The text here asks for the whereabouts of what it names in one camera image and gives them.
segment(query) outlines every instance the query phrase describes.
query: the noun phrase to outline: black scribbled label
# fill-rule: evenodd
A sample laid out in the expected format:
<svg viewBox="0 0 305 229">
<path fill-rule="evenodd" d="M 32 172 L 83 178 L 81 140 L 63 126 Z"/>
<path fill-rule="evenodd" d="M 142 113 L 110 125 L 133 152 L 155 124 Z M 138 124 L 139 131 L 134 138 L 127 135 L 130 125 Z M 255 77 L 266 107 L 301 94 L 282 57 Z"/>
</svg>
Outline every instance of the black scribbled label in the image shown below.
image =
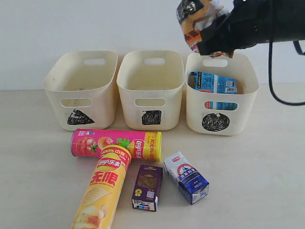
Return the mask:
<svg viewBox="0 0 305 229">
<path fill-rule="evenodd" d="M 203 118 L 202 126 L 207 131 L 218 132 L 228 128 L 230 119 L 224 114 L 208 114 Z"/>
<path fill-rule="evenodd" d="M 74 109 L 68 118 L 68 125 L 85 125 L 94 121 L 80 110 Z"/>
<path fill-rule="evenodd" d="M 160 125 L 161 124 L 161 111 L 144 111 L 142 116 L 143 125 Z"/>
</svg>

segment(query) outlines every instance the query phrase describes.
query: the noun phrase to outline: white wall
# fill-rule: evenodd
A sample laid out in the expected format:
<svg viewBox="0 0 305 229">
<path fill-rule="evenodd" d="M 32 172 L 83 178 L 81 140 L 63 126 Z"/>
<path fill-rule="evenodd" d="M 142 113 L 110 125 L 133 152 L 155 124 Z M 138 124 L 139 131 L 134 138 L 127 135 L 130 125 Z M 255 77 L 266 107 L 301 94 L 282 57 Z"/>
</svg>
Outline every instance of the white wall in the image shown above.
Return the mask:
<svg viewBox="0 0 305 229">
<path fill-rule="evenodd" d="M 180 0 L 0 0 L 0 90 L 42 89 L 57 59 L 80 50 L 191 53 L 176 19 Z M 229 10 L 233 0 L 222 0 Z M 246 50 L 267 82 L 268 45 Z M 305 82 L 291 42 L 274 46 L 274 80 Z"/>
</svg>

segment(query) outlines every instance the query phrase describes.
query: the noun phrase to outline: cylindrical can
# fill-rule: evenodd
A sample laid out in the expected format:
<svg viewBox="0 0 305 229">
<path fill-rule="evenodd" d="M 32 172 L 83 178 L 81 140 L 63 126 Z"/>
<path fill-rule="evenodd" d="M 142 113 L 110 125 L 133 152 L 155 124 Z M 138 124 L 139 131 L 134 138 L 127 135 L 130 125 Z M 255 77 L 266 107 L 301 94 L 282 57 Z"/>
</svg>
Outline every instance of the cylindrical can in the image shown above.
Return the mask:
<svg viewBox="0 0 305 229">
<path fill-rule="evenodd" d="M 94 169 L 71 229 L 109 229 L 131 155 L 122 146 L 106 146 Z"/>
<path fill-rule="evenodd" d="M 126 148 L 133 159 L 161 161 L 161 132 L 78 129 L 71 139 L 74 156 L 99 157 L 107 145 Z"/>
</svg>

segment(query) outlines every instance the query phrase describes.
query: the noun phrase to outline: purple juice box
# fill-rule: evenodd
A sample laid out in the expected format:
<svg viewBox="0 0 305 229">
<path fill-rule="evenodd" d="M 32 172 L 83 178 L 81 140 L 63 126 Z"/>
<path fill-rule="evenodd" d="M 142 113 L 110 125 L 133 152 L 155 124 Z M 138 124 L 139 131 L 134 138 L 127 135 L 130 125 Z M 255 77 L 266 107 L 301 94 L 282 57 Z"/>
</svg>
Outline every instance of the purple juice box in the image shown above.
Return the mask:
<svg viewBox="0 0 305 229">
<path fill-rule="evenodd" d="M 132 208 L 157 211 L 163 168 L 141 165 L 132 194 Z"/>
</svg>

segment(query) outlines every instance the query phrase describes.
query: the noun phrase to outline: yellow potato chip can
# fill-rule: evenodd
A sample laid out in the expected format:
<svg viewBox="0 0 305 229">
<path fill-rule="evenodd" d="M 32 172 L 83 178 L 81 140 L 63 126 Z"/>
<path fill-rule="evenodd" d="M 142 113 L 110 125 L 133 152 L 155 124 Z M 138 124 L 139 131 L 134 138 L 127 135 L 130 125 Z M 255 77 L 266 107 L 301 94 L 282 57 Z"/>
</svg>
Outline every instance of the yellow potato chip can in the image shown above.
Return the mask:
<svg viewBox="0 0 305 229">
<path fill-rule="evenodd" d="M 110 229 L 131 159 L 122 146 L 102 150 L 71 229 Z"/>
</svg>

